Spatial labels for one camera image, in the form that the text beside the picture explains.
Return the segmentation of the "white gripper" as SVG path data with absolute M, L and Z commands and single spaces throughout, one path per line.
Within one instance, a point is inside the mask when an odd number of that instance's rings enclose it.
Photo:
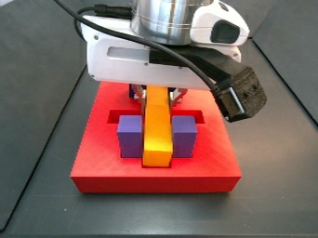
M 141 114 L 146 103 L 146 89 L 141 85 L 168 86 L 169 107 L 181 102 L 187 88 L 208 89 L 199 76 L 165 53 L 109 36 L 84 24 L 80 28 L 86 42 L 89 75 L 97 81 L 134 84 L 132 91 Z M 240 58 L 232 59 L 229 52 L 221 54 L 213 48 L 195 46 L 171 46 L 169 49 L 191 60 L 213 81 L 219 78 L 212 66 L 231 76 L 241 70 Z

